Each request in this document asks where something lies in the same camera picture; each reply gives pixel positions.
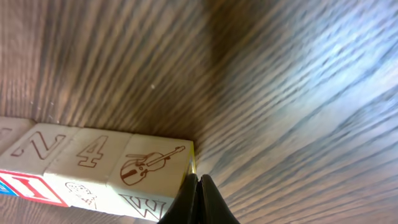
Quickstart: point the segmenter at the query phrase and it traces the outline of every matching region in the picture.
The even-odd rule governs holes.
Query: violin
[[[166,165],[166,160],[170,156],[182,152],[185,146],[179,146],[174,151],[163,155],[159,152],[152,152],[148,155],[128,154],[126,157],[132,158],[123,164],[120,170],[122,181],[131,186],[147,177],[148,172],[154,172]]]

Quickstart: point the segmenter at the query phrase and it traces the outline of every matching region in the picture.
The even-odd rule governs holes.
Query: wooden table
[[[397,11],[0,0],[0,115],[194,140],[241,223],[398,223]],[[0,223],[133,220],[0,197]]]

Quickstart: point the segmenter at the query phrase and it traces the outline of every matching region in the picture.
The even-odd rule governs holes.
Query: wooden block
[[[0,117],[0,155],[35,124],[29,119]]]
[[[45,171],[44,179],[70,206],[122,215],[119,196],[106,187],[129,133],[84,128]]]
[[[79,128],[36,124],[0,156],[0,181],[35,202],[68,205],[44,181],[44,170]]]
[[[107,186],[125,215],[159,221],[171,206],[193,158],[191,141],[135,134]]]

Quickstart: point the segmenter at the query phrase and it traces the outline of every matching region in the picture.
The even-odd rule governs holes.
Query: toy block
[[[29,119],[0,117],[0,155],[34,124],[35,122]]]
[[[122,199],[115,206],[124,215],[159,221],[194,161],[191,141],[133,135],[107,183]]]
[[[0,181],[24,199],[67,207],[43,175],[78,130],[36,124],[0,156]]]
[[[50,164],[44,179],[74,207],[122,215],[118,195],[106,187],[132,134],[83,128]]]

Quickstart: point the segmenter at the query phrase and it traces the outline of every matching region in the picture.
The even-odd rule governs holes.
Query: wooden surface
[[[0,115],[195,141],[241,223],[398,223],[398,2],[0,0]],[[3,223],[144,223],[0,197]]]

